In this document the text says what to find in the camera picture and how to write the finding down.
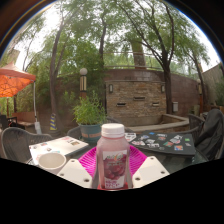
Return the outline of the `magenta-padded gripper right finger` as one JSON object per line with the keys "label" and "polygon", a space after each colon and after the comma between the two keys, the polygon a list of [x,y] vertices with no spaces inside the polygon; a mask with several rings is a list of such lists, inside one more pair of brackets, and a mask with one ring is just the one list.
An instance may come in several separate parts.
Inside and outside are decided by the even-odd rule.
{"label": "magenta-padded gripper right finger", "polygon": [[147,157],[134,146],[130,147],[129,171],[134,188],[141,188],[169,175],[155,156]]}

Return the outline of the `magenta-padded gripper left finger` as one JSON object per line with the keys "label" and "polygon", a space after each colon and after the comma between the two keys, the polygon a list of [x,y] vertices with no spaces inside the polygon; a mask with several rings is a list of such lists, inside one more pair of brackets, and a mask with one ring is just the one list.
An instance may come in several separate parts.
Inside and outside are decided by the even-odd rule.
{"label": "magenta-padded gripper left finger", "polygon": [[96,148],[90,149],[79,159],[70,159],[58,176],[84,188],[97,188]]}

